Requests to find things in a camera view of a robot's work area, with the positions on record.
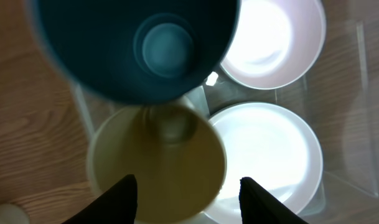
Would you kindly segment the pink bowl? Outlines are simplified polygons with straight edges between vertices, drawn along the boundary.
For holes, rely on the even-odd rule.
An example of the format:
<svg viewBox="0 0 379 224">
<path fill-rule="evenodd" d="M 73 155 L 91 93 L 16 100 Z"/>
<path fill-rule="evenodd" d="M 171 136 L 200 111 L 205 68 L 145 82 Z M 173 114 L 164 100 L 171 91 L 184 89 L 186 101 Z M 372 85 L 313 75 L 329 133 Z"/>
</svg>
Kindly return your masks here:
<svg viewBox="0 0 379 224">
<path fill-rule="evenodd" d="M 243 0 L 221 68 L 248 88 L 284 87 L 314 65 L 326 31 L 321 0 Z"/>
</svg>

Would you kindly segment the beige cup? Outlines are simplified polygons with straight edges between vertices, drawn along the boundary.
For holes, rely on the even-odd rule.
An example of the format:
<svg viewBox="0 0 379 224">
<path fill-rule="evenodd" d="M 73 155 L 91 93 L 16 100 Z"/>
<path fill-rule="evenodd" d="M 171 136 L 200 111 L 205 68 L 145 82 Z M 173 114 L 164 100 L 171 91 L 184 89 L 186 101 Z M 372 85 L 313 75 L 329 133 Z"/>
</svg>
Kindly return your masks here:
<svg viewBox="0 0 379 224">
<path fill-rule="evenodd" d="M 227 172 L 217 132 L 188 99 L 154 106 L 125 106 L 92 137 L 87 177 L 104 194 L 135 176 L 139 223 L 180 223 L 208 208 Z"/>
<path fill-rule="evenodd" d="M 30 224 L 30 218 L 21 207 L 5 203 L 0 205 L 0 224 Z"/>
</svg>

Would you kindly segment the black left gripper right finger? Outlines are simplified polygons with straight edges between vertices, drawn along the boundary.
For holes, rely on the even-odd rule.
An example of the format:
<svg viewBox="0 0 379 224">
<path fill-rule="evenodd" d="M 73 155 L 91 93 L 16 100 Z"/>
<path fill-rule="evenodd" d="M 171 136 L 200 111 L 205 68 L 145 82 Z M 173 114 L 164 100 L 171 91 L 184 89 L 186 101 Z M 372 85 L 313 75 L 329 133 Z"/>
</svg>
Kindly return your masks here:
<svg viewBox="0 0 379 224">
<path fill-rule="evenodd" d="M 240 180 L 242 224 L 307 224 L 251 177 Z"/>
</svg>

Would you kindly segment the clear plastic storage bin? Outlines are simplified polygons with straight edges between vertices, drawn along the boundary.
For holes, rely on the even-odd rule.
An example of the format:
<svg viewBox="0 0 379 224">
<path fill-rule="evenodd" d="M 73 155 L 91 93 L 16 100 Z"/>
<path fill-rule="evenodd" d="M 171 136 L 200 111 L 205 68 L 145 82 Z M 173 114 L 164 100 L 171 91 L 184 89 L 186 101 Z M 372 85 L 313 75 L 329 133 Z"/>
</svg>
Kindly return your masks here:
<svg viewBox="0 0 379 224">
<path fill-rule="evenodd" d="M 214 85 L 201 85 L 184 101 L 202 115 L 247 101 L 274 103 L 303 118 L 321 143 L 324 174 L 316 195 L 301 212 L 324 223 L 379 197 L 377 153 L 370 111 L 365 33 L 362 21 L 331 22 L 316 64 L 296 82 L 275 90 L 253 90 L 217 72 Z"/>
</svg>

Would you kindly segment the pink plate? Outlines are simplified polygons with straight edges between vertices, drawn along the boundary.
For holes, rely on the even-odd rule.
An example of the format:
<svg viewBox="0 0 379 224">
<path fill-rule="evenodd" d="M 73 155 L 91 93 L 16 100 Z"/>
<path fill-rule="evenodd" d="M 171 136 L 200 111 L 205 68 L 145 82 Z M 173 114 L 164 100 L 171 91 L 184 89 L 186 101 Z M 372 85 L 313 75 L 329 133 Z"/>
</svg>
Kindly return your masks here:
<svg viewBox="0 0 379 224">
<path fill-rule="evenodd" d="M 209 121 L 225 147 L 227 174 L 206 216 L 241 223 L 242 177 L 251 177 L 296 215 L 308 206 L 321 183 L 323 156 L 301 117 L 278 105 L 249 102 L 221 110 Z"/>
</svg>

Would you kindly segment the blue cup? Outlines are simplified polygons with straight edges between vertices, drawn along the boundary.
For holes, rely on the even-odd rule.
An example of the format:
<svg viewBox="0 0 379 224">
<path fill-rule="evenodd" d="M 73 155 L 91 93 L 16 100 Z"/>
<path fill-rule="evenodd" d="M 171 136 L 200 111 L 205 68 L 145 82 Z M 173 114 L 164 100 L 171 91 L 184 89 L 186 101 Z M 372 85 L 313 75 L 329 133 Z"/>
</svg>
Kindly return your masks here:
<svg viewBox="0 0 379 224">
<path fill-rule="evenodd" d="M 102 97 L 154 105 L 201 85 L 232 42 L 239 0 L 31 0 L 51 66 Z"/>
</svg>

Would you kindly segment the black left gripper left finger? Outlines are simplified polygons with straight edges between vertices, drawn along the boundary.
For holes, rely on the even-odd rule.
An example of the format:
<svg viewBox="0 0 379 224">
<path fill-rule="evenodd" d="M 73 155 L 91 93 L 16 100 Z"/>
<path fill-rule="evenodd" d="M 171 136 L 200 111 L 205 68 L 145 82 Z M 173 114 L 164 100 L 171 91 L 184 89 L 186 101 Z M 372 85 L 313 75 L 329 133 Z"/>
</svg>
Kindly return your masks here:
<svg viewBox="0 0 379 224">
<path fill-rule="evenodd" d="M 134 224 L 137 207 L 138 185 L 129 174 L 62 224 Z"/>
</svg>

